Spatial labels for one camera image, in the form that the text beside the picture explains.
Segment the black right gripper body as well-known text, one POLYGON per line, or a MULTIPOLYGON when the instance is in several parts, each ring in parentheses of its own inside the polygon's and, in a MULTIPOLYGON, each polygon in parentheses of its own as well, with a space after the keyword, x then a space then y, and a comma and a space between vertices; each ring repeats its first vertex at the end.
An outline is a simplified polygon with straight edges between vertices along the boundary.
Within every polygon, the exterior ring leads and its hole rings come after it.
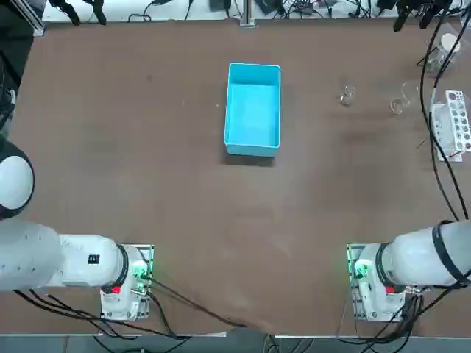
POLYGON ((447 1, 442 0, 401 0, 400 8, 403 10, 420 10, 426 8, 447 8, 447 1))

